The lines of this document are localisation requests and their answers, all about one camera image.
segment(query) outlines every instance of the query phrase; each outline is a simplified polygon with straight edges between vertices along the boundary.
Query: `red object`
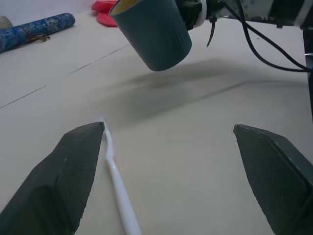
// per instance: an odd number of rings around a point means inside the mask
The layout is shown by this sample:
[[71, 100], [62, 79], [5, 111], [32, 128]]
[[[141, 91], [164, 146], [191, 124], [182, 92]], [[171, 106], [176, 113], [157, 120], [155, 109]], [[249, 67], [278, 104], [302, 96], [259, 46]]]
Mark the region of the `red object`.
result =
[[114, 20], [109, 16], [109, 11], [116, 3], [115, 0], [96, 1], [91, 9], [97, 11], [97, 21], [107, 27], [117, 27]]

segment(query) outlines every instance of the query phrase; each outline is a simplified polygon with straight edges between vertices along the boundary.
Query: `floor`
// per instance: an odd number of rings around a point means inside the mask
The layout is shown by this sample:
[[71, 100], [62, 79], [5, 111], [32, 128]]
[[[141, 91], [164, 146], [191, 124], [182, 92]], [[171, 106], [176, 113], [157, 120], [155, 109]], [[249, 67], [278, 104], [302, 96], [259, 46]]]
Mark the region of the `floor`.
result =
[[[232, 130], [283, 135], [313, 162], [307, 76], [259, 62], [235, 20], [217, 22], [209, 48], [209, 23], [190, 31], [188, 57], [156, 73], [117, 28], [75, 17], [46, 43], [0, 54], [0, 209], [64, 133], [104, 117], [142, 234], [272, 235]], [[305, 63], [301, 30], [253, 25]], [[124, 234], [104, 151], [77, 235]]]

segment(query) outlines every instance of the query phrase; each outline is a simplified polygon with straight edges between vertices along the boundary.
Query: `black cable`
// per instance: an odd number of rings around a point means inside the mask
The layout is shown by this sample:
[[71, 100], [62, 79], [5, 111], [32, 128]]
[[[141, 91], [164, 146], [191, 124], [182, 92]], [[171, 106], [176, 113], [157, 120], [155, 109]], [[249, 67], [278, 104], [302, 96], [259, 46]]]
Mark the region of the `black cable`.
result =
[[214, 35], [214, 30], [215, 30], [215, 22], [216, 18], [212, 19], [212, 27], [211, 27], [211, 34], [210, 34], [210, 39], [209, 42], [207, 43], [206, 47], [208, 47], [212, 41], [213, 35]]
[[[262, 33], [260, 33], [259, 31], [257, 31], [255, 28], [253, 28], [252, 26], [250, 26], [249, 24], [246, 23], [245, 20], [245, 15], [244, 15], [244, 11], [242, 9], [242, 5], [240, 3], [239, 0], [236, 0], [236, 3], [238, 5], [239, 8], [239, 13], [240, 16], [225, 2], [222, 2], [224, 7], [236, 18], [238, 19], [242, 25], [243, 25], [243, 29], [244, 29], [244, 33], [245, 33], [245, 37], [246, 40], [248, 42], [248, 45], [250, 47], [250, 49], [252, 50], [252, 52], [255, 54], [255, 56], [261, 60], [263, 63], [274, 67], [276, 69], [280, 69], [280, 70], [284, 70], [284, 71], [292, 71], [292, 72], [313, 72], [312, 69], [305, 67], [304, 65], [298, 63], [296, 60], [294, 60], [290, 55], [288, 55], [281, 47], [279, 47], [276, 43], [274, 43], [272, 40], [270, 40], [269, 38], [267, 38], [265, 35], [263, 35]], [[262, 39], [264, 39], [265, 41], [267, 41], [268, 43], [270, 43], [273, 47], [275, 47], [277, 50], [279, 50], [287, 59], [289, 59], [292, 63], [294, 63], [295, 65], [297, 65], [298, 67], [302, 68], [302, 70], [298, 70], [298, 69], [289, 69], [289, 68], [285, 68], [285, 67], [281, 67], [275, 64], [270, 63], [269, 61], [265, 60], [255, 49], [255, 47], [253, 46], [253, 43], [250, 39], [250, 35], [248, 32], [248, 28], [256, 33], [258, 36], [260, 36]]]

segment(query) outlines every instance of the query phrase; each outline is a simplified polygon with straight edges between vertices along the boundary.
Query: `toothbrush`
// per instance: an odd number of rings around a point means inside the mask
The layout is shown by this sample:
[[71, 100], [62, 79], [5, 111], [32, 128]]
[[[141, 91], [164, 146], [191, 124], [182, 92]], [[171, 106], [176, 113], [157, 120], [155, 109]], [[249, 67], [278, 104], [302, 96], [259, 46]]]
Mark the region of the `toothbrush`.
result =
[[103, 124], [104, 124], [104, 133], [107, 137], [108, 145], [105, 160], [107, 161], [110, 167], [110, 173], [113, 181], [115, 196], [126, 235], [141, 235], [140, 226], [138, 224], [135, 212], [133, 210], [132, 203], [129, 199], [128, 193], [123, 183], [123, 179], [114, 160], [115, 153], [113, 149], [113, 141], [110, 131], [106, 123], [103, 122]]

